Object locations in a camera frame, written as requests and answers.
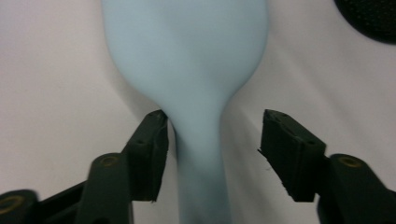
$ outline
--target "white surface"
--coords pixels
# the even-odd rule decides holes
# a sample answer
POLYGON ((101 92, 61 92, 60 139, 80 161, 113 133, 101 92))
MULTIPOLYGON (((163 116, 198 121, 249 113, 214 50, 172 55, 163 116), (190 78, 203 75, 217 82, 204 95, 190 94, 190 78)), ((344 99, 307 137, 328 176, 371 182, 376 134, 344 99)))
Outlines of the white surface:
MULTIPOLYGON (((290 114, 328 145, 367 161, 396 189, 396 47, 353 30, 332 1, 269 1, 262 64, 223 118, 235 223, 318 223, 293 203, 256 148, 264 108, 290 114)), ((120 151, 155 104, 111 62, 99 1, 0 2, 0 192, 42 199, 82 181, 90 162, 120 151)), ((137 224, 177 223, 176 161, 137 224)))

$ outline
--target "white background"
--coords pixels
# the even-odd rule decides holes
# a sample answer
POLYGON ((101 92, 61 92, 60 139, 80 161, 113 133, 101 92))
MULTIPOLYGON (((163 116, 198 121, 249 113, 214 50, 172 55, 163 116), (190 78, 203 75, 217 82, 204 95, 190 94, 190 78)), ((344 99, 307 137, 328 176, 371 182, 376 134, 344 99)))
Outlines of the white background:
MULTIPOLYGON (((256 151, 265 108, 301 122, 327 155, 365 160, 396 189, 396 46, 359 34, 332 1, 268 7, 262 63, 222 123, 234 223, 318 223, 316 206, 294 203, 256 151)), ((99 0, 0 1, 0 193, 35 189, 45 199, 79 183, 157 108, 112 63, 99 0)), ((137 224, 177 223, 173 148, 158 202, 135 203, 134 214, 137 224)))

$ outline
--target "black object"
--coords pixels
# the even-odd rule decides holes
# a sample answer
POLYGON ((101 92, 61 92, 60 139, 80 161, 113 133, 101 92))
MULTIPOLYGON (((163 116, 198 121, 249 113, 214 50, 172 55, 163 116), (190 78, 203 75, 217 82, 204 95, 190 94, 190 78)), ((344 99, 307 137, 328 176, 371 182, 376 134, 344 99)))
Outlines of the black object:
POLYGON ((167 117, 157 110, 146 115, 121 153, 93 161, 87 181, 42 202, 31 190, 0 195, 0 223, 134 223, 131 201, 157 200, 167 150, 167 117))
POLYGON ((335 0, 344 18, 362 34, 396 44, 396 0, 335 0))
POLYGON ((362 160, 324 156, 325 144, 290 116, 265 110, 260 153, 295 202, 320 196, 322 224, 396 224, 396 197, 362 160))

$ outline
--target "light blue balloon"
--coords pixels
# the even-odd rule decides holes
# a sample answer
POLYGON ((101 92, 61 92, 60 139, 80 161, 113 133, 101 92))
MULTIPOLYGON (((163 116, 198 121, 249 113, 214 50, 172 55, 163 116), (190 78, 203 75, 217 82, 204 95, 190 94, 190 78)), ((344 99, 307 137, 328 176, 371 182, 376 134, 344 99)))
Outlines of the light blue balloon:
POLYGON ((180 223, 232 223, 220 117, 261 61, 265 0, 102 0, 102 5, 114 63, 175 128, 180 223))

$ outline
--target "brass screw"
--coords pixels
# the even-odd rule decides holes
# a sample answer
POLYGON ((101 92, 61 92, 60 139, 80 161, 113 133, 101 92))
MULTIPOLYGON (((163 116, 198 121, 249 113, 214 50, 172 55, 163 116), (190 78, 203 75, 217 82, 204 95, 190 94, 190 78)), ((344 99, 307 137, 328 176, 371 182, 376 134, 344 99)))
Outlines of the brass screw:
POLYGON ((350 157, 340 157, 338 160, 343 163, 345 166, 349 166, 352 168, 359 168, 361 167, 361 163, 353 158, 350 157))
POLYGON ((11 195, 0 201, 0 215, 8 213, 23 204, 24 198, 20 195, 11 195))
POLYGON ((104 157, 100 163, 102 163, 103 166, 112 166, 118 162, 119 158, 110 156, 110 157, 104 157))

